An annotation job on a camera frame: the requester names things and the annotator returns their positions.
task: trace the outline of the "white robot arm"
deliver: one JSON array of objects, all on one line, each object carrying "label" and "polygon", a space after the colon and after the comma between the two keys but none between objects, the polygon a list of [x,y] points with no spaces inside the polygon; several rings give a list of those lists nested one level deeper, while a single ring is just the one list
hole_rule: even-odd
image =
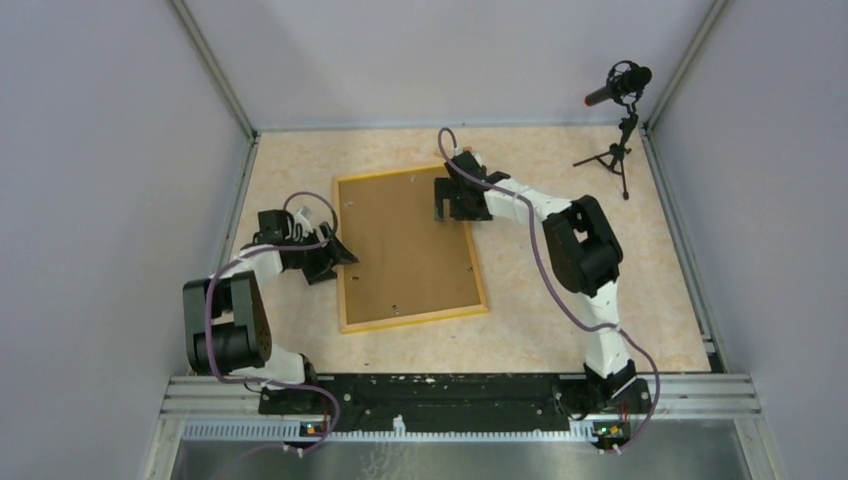
[{"label": "white robot arm", "polygon": [[[314,383],[309,360],[271,341],[262,304],[261,289],[285,270],[303,271],[309,285],[336,278],[336,265],[358,262],[335,237],[327,223],[312,228],[309,210],[292,215],[285,210],[259,212],[259,231],[233,260],[237,263],[221,275],[212,291],[211,318],[232,312],[233,321],[212,325],[216,364],[223,374],[269,378],[289,384]],[[283,251],[274,247],[320,244],[321,248]],[[186,350],[194,371],[211,373],[206,350],[206,294],[210,278],[183,286]]]},{"label": "white robot arm", "polygon": [[[450,203],[450,216],[457,220],[491,220],[501,217],[527,225],[528,206],[518,195],[533,205],[537,225],[543,227],[553,270],[566,289],[576,293],[590,314],[583,323],[589,327],[601,324],[618,326],[616,300],[618,264],[621,249],[600,206],[592,197],[577,201],[552,197],[519,183],[502,172],[486,175],[482,158],[471,152],[455,152],[454,165],[486,183],[496,184],[512,195],[483,189],[456,174],[448,164],[451,178],[436,180],[436,219],[443,220],[443,205]],[[574,230],[587,231],[580,242]],[[636,379],[633,361],[624,341],[613,328],[589,333],[585,370],[590,380],[600,387],[608,399],[615,398]]]}]

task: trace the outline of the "microphone stand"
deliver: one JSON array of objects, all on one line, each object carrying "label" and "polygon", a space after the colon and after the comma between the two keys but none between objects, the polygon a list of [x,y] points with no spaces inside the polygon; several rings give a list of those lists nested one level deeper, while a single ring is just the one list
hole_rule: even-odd
[{"label": "microphone stand", "polygon": [[[607,171],[621,177],[621,184],[624,186],[624,193],[622,193],[622,197],[627,200],[630,198],[630,193],[627,192],[627,177],[624,175],[624,156],[630,153],[630,149],[625,147],[625,144],[627,143],[627,140],[630,139],[630,134],[633,133],[633,129],[635,129],[639,123],[639,115],[636,115],[636,102],[633,102],[632,105],[629,103],[624,103],[623,105],[627,108],[627,117],[622,118],[621,123],[618,124],[619,130],[621,130],[621,140],[619,140],[618,143],[610,145],[609,150],[606,152],[587,158],[586,160],[581,160],[575,163],[574,166],[579,167],[585,163],[597,160],[598,163],[607,169]],[[612,157],[610,163],[606,163],[602,160],[606,156]]]}]

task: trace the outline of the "beige speckled floor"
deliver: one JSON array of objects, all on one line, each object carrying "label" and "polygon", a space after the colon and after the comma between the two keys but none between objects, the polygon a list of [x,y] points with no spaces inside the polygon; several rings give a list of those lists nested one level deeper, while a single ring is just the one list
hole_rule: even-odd
[{"label": "beige speckled floor", "polygon": [[[256,212],[281,208],[291,192],[330,198],[334,176],[441,162],[436,129],[265,133],[244,203],[236,247],[257,228]],[[663,371],[709,370],[653,179],[638,137],[626,160],[630,200],[600,165],[571,163],[618,139],[615,127],[456,130],[492,170],[565,198],[591,194],[624,250],[619,288],[622,326]],[[310,204],[317,219],[329,219]],[[274,342],[306,354],[321,372],[578,372],[585,334],[548,297],[528,233],[507,221],[474,225],[489,294],[486,315],[342,335],[335,282],[307,287],[287,272],[262,292]],[[540,239],[544,250],[544,239]],[[560,289],[569,305],[571,294]],[[640,371],[649,369],[638,354]]]}]

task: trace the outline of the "black microphone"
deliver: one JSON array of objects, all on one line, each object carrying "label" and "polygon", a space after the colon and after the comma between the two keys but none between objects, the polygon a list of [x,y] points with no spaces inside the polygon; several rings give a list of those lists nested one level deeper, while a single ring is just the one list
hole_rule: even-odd
[{"label": "black microphone", "polygon": [[587,107],[591,107],[611,98],[641,92],[651,81],[651,76],[650,68],[635,66],[624,73],[607,78],[606,85],[586,95],[583,101]]}]

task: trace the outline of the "cork board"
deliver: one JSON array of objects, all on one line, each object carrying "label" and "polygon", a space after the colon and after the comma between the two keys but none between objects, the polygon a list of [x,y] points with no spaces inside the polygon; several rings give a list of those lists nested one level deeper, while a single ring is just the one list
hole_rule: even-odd
[{"label": "cork board", "polygon": [[444,166],[338,178],[339,237],[359,263],[339,269],[343,333],[488,311],[465,222],[433,218]]}]

